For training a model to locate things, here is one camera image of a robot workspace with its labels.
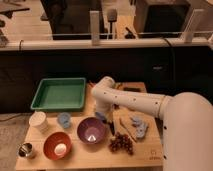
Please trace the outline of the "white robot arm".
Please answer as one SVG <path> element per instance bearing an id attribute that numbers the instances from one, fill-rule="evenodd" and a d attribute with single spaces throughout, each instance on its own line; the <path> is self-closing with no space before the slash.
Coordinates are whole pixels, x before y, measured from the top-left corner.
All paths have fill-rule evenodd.
<path id="1" fill-rule="evenodd" d="M 122 91 L 103 77 L 91 90 L 96 111 L 106 114 L 113 104 L 163 121 L 163 171 L 213 171 L 213 105 L 203 96 L 175 96 Z"/>

